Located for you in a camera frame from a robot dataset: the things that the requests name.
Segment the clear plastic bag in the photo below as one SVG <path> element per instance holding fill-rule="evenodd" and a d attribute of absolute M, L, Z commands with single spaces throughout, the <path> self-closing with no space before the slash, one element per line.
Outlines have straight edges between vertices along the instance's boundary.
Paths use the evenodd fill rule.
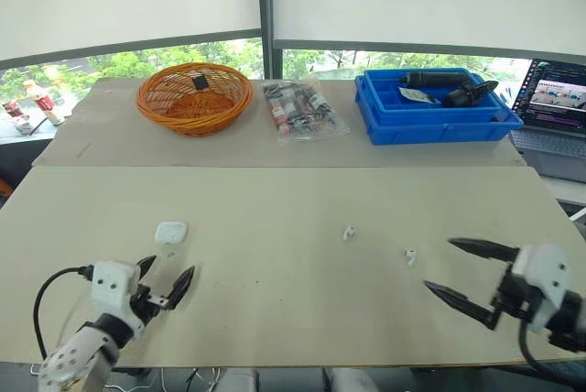
<path fill-rule="evenodd" d="M 315 78 L 267 81 L 263 83 L 263 92 L 279 143 L 319 140 L 350 132 L 323 96 Z"/>

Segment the window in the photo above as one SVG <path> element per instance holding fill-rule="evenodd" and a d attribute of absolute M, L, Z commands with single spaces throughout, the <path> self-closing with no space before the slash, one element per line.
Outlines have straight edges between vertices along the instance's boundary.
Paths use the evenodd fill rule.
<path fill-rule="evenodd" d="M 283 50 L 283 77 L 299 79 L 314 74 L 320 79 L 354 79 L 368 69 L 462 67 L 485 81 L 499 81 L 496 93 L 511 106 L 531 60 L 484 56 L 395 53 L 359 50 Z"/>
<path fill-rule="evenodd" d="M 60 60 L 0 71 L 0 102 L 16 101 L 35 126 L 45 115 L 27 98 L 23 82 L 28 79 L 48 90 L 61 113 L 67 115 L 99 78 L 145 78 L 172 65 L 204 61 L 228 65 L 251 79 L 264 77 L 261 38 L 234 39 Z M 10 116 L 0 112 L 0 136 L 3 129 L 10 133 L 16 131 Z"/>

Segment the black wire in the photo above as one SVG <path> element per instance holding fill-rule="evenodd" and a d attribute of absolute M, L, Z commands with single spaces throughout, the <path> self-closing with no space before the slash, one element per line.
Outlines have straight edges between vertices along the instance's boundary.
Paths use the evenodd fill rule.
<path fill-rule="evenodd" d="M 539 373 L 543 374 L 545 377 L 548 377 L 557 383 L 574 387 L 577 390 L 584 389 L 585 380 L 583 378 L 579 378 L 577 376 L 568 376 L 561 372 L 555 371 L 533 358 L 533 355 L 531 355 L 529 348 L 527 347 L 527 320 L 522 320 L 521 326 L 519 327 L 519 347 L 521 348 L 521 354 L 523 354 L 531 367 L 533 367 Z"/>
<path fill-rule="evenodd" d="M 41 299 L 43 299 L 43 294 L 45 294 L 45 290 L 47 290 L 51 282 L 53 282 L 59 276 L 63 276 L 67 273 L 81 274 L 84 269 L 85 267 L 63 268 L 61 271 L 58 271 L 49 279 L 47 279 L 37 293 L 37 298 L 35 299 L 35 306 L 33 307 L 33 323 L 35 325 L 35 335 L 37 336 L 38 349 L 40 350 L 40 354 L 43 356 L 43 360 L 47 358 L 47 350 L 45 349 L 45 344 L 43 343 L 43 336 L 40 333 L 40 325 L 38 324 L 38 307 L 40 307 L 40 301 Z"/>
<path fill-rule="evenodd" d="M 198 369 L 193 369 L 193 372 L 185 380 L 185 382 L 187 383 L 187 387 L 185 388 L 185 392 L 190 392 L 191 382 L 193 381 L 193 378 L 195 377 L 195 375 L 197 374 L 197 372 L 198 372 Z"/>

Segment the blue storage bin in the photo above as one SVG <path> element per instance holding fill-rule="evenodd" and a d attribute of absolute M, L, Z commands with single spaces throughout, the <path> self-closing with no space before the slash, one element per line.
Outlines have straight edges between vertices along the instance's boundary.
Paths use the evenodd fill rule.
<path fill-rule="evenodd" d="M 485 94 L 480 103 L 473 108 L 443 108 L 441 103 L 419 103 L 410 101 L 399 91 L 401 82 L 389 81 L 398 79 L 412 70 L 366 70 L 364 71 L 364 88 L 368 90 L 365 99 L 369 101 L 373 113 L 382 125 L 436 124 L 461 122 L 490 122 L 500 109 L 500 101 L 496 94 Z M 474 85 L 483 82 L 477 74 L 465 69 L 421 69 L 418 71 L 450 71 L 465 73 Z M 439 101 L 457 87 L 417 88 L 430 94 Z"/>
<path fill-rule="evenodd" d="M 366 124 L 366 132 L 373 145 L 394 145 L 406 143 L 439 143 L 439 142 L 480 142 L 500 140 L 509 131 L 520 128 L 523 121 L 498 98 L 499 108 L 489 122 L 461 121 L 438 122 L 435 124 L 416 124 L 410 121 L 399 121 L 395 125 L 380 123 L 373 112 L 372 97 L 364 88 L 364 77 L 358 76 L 356 84 L 356 102 Z M 460 111 L 457 108 L 445 108 L 446 111 Z"/>

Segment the orange wicker basket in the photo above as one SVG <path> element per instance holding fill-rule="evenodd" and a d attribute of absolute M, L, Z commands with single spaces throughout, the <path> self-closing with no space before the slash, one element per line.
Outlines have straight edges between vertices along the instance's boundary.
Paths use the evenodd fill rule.
<path fill-rule="evenodd" d="M 253 87 L 240 71 L 190 62 L 152 75 L 138 89 L 136 107 L 156 124 L 205 137 L 232 124 L 252 96 Z"/>

